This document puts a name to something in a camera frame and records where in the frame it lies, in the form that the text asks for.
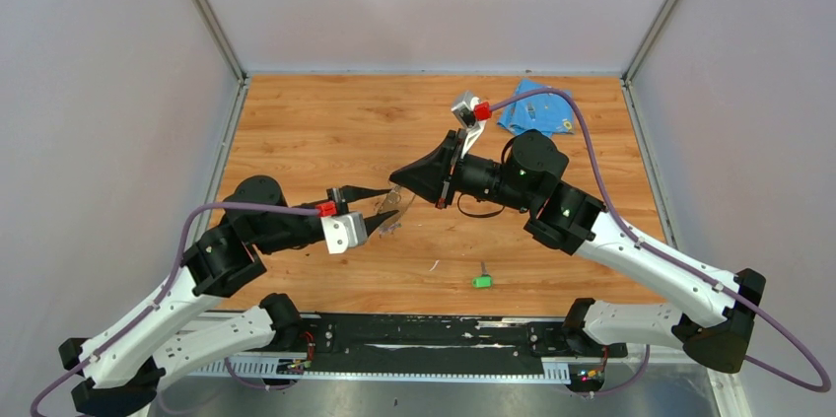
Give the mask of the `key with green tag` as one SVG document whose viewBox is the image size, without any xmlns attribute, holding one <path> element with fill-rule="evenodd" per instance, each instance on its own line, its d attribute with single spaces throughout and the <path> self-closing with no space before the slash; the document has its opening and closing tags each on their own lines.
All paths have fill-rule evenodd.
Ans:
<svg viewBox="0 0 836 417">
<path fill-rule="evenodd" d="M 480 263 L 480 274 L 472 279 L 471 285 L 475 289 L 488 289 L 493 286 L 493 278 L 488 273 L 485 262 Z"/>
</svg>

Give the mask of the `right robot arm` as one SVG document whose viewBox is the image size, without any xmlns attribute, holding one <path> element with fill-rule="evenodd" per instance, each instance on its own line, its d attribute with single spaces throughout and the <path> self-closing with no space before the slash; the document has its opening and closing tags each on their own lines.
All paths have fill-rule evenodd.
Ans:
<svg viewBox="0 0 836 417">
<path fill-rule="evenodd" d="M 754 328 L 751 306 L 765 289 L 760 273 L 711 267 L 618 220 L 602 200 L 563 181 L 568 157 L 536 130 L 512 138 L 500 162 L 465 153 L 465 138 L 462 130 L 449 131 L 390 181 L 438 209 L 466 194 L 525 213 L 523 228 L 536 242 L 618 271 L 665 299 L 656 305 L 575 300 L 562 330 L 569 351 L 584 356 L 613 344 L 661 346 L 717 372 L 740 371 Z"/>
</svg>

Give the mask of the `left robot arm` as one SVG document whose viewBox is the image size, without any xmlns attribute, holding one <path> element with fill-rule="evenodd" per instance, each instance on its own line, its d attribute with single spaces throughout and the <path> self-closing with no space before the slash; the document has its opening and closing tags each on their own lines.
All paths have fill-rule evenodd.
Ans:
<svg viewBox="0 0 836 417">
<path fill-rule="evenodd" d="M 59 349 L 64 368 L 80 377 L 71 395 L 88 416 L 127 416 L 150 404 L 191 372 L 242 351 L 297 346 L 312 352 L 314 337 L 285 294 L 222 323 L 186 332 L 202 313 L 262 275 L 262 256 L 324 243 L 332 254 L 364 244 L 384 215 L 364 217 L 350 204 L 373 188 L 344 185 L 322 200 L 291 206 L 267 175 L 242 181 L 216 204 L 220 222 L 194 243 L 181 241 L 169 276 L 143 303 L 92 338 L 70 338 Z"/>
</svg>

